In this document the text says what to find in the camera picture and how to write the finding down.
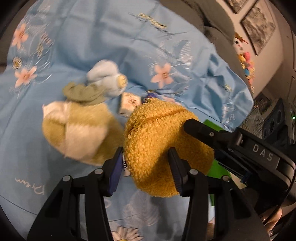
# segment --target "blue fabric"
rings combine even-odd
[[[62,88],[70,81],[86,82],[87,71],[99,60],[118,64],[129,81],[127,92],[145,96],[155,90],[201,121],[227,130],[239,126],[252,108],[245,83],[215,47],[156,0],[43,0],[30,8],[18,29],[22,24],[28,38],[13,42],[0,76],[0,205],[23,237],[64,175],[75,178],[95,169],[63,158],[43,137],[41,124],[42,105],[65,100]],[[171,66],[173,81],[151,82],[165,64]],[[34,66],[37,76],[16,87],[22,69]],[[120,97],[107,104],[124,124],[126,118],[116,114],[119,102]],[[130,177],[121,178],[106,203],[112,230],[139,227],[142,236],[153,240],[180,237],[188,207],[188,199],[177,196],[150,197]]]

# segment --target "white plush toy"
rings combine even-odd
[[[128,83],[126,76],[119,72],[117,64],[110,60],[99,61],[86,76],[89,85],[104,86],[104,95],[107,97],[121,95]]]

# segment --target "yellow plush bag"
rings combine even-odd
[[[207,174],[214,151],[185,133],[183,124],[197,116],[175,103],[148,99],[131,114],[124,131],[124,156],[137,188],[152,196],[177,195],[168,163],[175,147],[180,158]]]

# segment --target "black cable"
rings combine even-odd
[[[266,225],[267,222],[270,221],[270,220],[274,217],[274,215],[279,211],[279,209],[281,208],[281,205],[282,205],[283,202],[286,200],[286,198],[288,197],[288,195],[289,195],[289,193],[290,193],[290,191],[291,191],[291,189],[292,189],[292,187],[293,187],[293,184],[294,184],[294,182],[295,182],[295,178],[296,178],[296,170],[294,171],[294,176],[293,176],[293,178],[292,178],[291,184],[290,184],[290,186],[289,186],[289,188],[288,188],[288,190],[287,190],[287,192],[286,192],[285,197],[284,197],[283,200],[280,202],[280,204],[276,206],[275,210],[274,210],[274,211],[268,216],[268,218],[263,222],[264,225]]]

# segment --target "green fabric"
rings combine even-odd
[[[75,82],[70,82],[63,88],[63,94],[67,100],[79,102],[83,105],[100,104],[105,101],[104,97],[105,88],[91,84],[85,86],[83,84],[76,85]]]
[[[221,127],[217,126],[213,122],[209,120],[205,120],[204,124],[216,131],[223,130]],[[214,160],[211,169],[209,170],[209,173],[207,174],[208,177],[214,177],[214,178],[221,178],[222,176],[229,176],[231,178],[230,172],[227,171],[224,167],[220,166],[219,163]],[[214,201],[214,195],[210,195],[212,206],[215,205]]]

